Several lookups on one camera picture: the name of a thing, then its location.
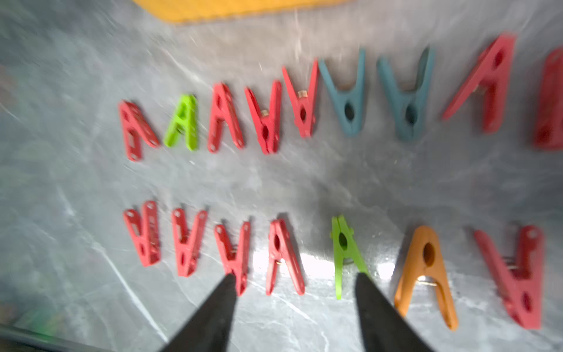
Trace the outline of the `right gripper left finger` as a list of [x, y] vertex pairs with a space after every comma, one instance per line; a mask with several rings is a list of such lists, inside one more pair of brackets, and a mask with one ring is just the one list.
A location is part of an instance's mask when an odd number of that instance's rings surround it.
[[226, 351], [235, 312], [236, 278], [227, 274], [161, 351]]

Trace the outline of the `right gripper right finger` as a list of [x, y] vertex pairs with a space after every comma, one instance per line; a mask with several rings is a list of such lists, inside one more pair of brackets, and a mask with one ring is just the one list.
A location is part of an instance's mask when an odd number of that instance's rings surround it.
[[356, 276], [356, 306], [366, 351], [430, 351], [365, 273]]

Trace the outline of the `orange clothespin row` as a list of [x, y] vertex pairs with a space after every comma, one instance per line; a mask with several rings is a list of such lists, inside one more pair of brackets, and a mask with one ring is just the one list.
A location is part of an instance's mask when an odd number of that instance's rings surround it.
[[428, 226], [416, 228], [409, 246], [403, 273], [394, 296], [396, 310], [406, 317], [419, 277], [434, 280], [438, 307], [445, 324], [452, 331], [459, 327], [444, 258], [437, 233]]

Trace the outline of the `green clothespin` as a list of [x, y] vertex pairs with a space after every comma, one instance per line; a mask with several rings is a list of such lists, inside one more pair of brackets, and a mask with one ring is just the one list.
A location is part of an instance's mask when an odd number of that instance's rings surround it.
[[342, 299], [342, 273], [344, 262], [352, 260], [361, 273], [370, 277], [368, 267], [354, 239], [354, 230], [343, 215], [331, 218], [331, 235], [334, 247], [334, 282], [336, 299]]
[[182, 95], [174, 110], [169, 127], [164, 137], [164, 145], [174, 147], [180, 136], [185, 137], [186, 147], [190, 151], [198, 148], [197, 99], [194, 95]]

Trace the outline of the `red clothespin second row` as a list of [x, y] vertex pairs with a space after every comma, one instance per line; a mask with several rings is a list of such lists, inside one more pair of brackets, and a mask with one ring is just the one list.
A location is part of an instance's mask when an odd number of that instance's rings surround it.
[[524, 329], [540, 329], [545, 263], [545, 236], [542, 230], [534, 225], [521, 229], [513, 268], [501, 257], [487, 233], [476, 230], [474, 238], [507, 314]]

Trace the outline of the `teal clothespin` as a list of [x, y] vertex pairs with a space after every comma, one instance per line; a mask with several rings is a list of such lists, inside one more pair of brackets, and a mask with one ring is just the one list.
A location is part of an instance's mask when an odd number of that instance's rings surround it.
[[394, 118], [396, 135], [403, 142], [416, 140], [424, 130], [435, 56], [436, 50], [430, 46], [422, 52], [415, 85], [409, 90], [400, 88], [386, 57], [377, 61], [378, 77]]
[[341, 90], [336, 87], [325, 60], [320, 60], [318, 66], [343, 132], [347, 136], [356, 136], [362, 130], [364, 122], [365, 49], [359, 49], [356, 82], [348, 90]]

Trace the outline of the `yellow plastic storage box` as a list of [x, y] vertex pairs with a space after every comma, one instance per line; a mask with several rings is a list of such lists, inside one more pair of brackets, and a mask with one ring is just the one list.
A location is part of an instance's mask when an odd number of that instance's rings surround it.
[[345, 3], [340, 0], [134, 0], [168, 23], [191, 23]]

